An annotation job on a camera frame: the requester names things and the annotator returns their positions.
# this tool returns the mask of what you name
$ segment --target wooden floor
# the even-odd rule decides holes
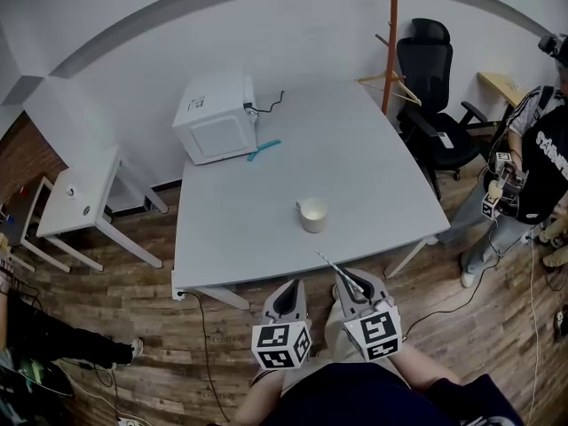
[[[480,167],[479,162],[471,163],[459,182],[449,175],[439,175],[442,205],[448,214],[474,185]],[[26,279],[43,291],[43,307],[53,316],[75,327],[111,335],[115,340],[128,342],[136,335],[144,339],[144,355],[132,366],[115,371],[118,408],[145,418],[153,426],[224,422],[209,387],[197,302],[195,298],[171,300],[178,195],[179,190],[162,194],[170,205],[168,215],[153,211],[114,222],[164,260],[161,270],[140,263],[102,234],[88,231],[77,233],[73,245],[101,262],[103,272],[80,266],[51,247],[53,254],[73,266],[72,272],[65,274],[35,260],[37,273],[26,274]],[[403,330],[429,312],[452,309],[469,299],[473,289],[462,288],[457,258],[481,231],[473,229],[469,242],[461,246],[427,247],[401,274],[386,281],[398,303]],[[552,318],[565,302],[568,288],[559,293],[551,291],[538,264],[538,251],[535,247],[533,295],[540,365],[532,424],[565,424],[568,340],[553,343]],[[382,276],[392,254],[368,257],[351,266]],[[411,343],[448,365],[465,381],[490,374],[526,421],[533,398],[536,352],[530,307],[531,269],[531,246],[518,244],[496,270],[485,273],[469,306],[454,314],[435,315],[415,327],[409,336]],[[561,276],[550,279],[553,285],[562,285]],[[329,292],[334,276],[329,270],[320,270],[303,278],[313,320],[314,347],[318,349],[325,345],[322,331],[332,304]],[[265,298],[282,282],[284,279],[239,285],[236,290],[251,302],[251,312],[202,298],[211,375],[229,417],[257,370],[249,350],[251,327],[257,323]],[[114,403],[114,389],[102,387],[92,372],[68,364],[64,368],[87,391]],[[76,424],[114,423],[112,407],[79,390],[76,400],[68,401],[67,406]]]

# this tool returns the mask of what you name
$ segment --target chair armrest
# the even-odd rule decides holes
[[[473,117],[476,117],[481,123],[487,123],[487,117],[473,104],[468,101],[462,101],[461,105],[464,106],[468,112],[463,116],[460,124],[468,124]]]
[[[421,130],[429,138],[439,137],[438,132],[430,125],[426,119],[420,115],[420,113],[414,109],[408,109],[405,111],[406,118],[411,122],[416,128]]]

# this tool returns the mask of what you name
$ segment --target power outlet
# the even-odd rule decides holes
[[[137,422],[136,420],[131,420],[130,418],[121,418],[118,417],[118,426],[143,426],[141,422]]]

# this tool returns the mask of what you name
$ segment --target black pants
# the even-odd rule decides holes
[[[22,302],[8,300],[8,346],[38,361],[84,359],[104,368],[132,362],[128,344],[113,343],[98,333],[70,327]]]

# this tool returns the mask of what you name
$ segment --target brick wall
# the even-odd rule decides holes
[[[0,139],[0,203],[43,173],[51,182],[67,166],[24,112]]]

